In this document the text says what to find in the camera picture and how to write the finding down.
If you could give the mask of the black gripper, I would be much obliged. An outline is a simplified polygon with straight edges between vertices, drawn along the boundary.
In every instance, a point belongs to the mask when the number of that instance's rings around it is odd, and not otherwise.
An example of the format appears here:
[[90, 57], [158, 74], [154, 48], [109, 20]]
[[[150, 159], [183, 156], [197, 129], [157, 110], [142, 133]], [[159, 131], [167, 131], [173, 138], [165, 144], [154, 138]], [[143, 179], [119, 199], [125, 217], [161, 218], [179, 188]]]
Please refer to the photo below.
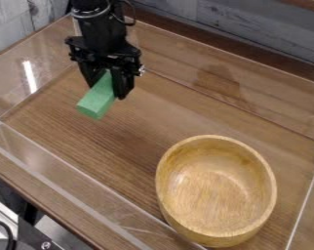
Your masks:
[[115, 19], [79, 20], [79, 36], [70, 36], [71, 59], [90, 88], [111, 69], [114, 93], [123, 100], [134, 89], [134, 77], [142, 74], [142, 52], [127, 40], [127, 25]]

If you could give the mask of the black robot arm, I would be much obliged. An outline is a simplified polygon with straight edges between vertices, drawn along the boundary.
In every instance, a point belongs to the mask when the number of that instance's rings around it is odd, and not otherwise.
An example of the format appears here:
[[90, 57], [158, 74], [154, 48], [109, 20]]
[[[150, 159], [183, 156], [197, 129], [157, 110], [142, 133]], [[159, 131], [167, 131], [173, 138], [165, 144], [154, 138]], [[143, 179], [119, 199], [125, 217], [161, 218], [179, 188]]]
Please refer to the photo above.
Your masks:
[[70, 57], [90, 87], [110, 72], [115, 97], [123, 100], [143, 74], [142, 51], [129, 41], [129, 27], [137, 24], [130, 0], [72, 0], [72, 16], [80, 35], [70, 36]]

